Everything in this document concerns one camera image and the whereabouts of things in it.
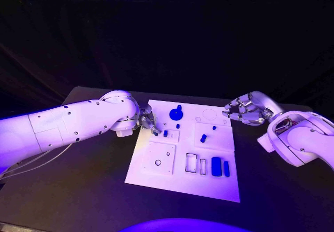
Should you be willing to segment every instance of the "cable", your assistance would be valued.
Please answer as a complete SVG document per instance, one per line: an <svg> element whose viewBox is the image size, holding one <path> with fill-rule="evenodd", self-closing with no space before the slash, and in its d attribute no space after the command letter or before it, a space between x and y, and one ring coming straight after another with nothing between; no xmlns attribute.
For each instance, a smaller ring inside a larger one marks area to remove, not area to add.
<svg viewBox="0 0 334 232"><path fill-rule="evenodd" d="M31 169L27 169L27 170L23 171L23 172L14 173L14 174L11 174L11 175L8 175L8 176L0 178L0 180L5 179L5 178L8 178L8 177L11 177L11 176L14 176L14 175L18 175L18 174L21 174L21 173L25 173L27 171L31 171L31 170L34 170L35 168L40 168L40 167L41 167L43 165L46 165L56 157L60 156L60 154L69 149L70 145L69 145L69 146L63 149L63 151L61 151L47 162L44 162L41 165L38 165L37 167L34 167L34 168L31 168Z"/></svg>
<svg viewBox="0 0 334 232"><path fill-rule="evenodd" d="M11 169L11 170L8 170L8 171L5 171L5 172L2 172L2 173L0 173L0 174L4 175L4 174L7 174L7 173L10 173L11 171L14 171L14 170L23 168L27 164L30 164L33 161L35 161L38 158L41 158L50 151L51 151L51 150L46 151L40 156L37 156L33 160L30 160L30 161L28 161L25 164L23 164L20 167L17 167L17 168L14 168L14 169Z"/></svg>

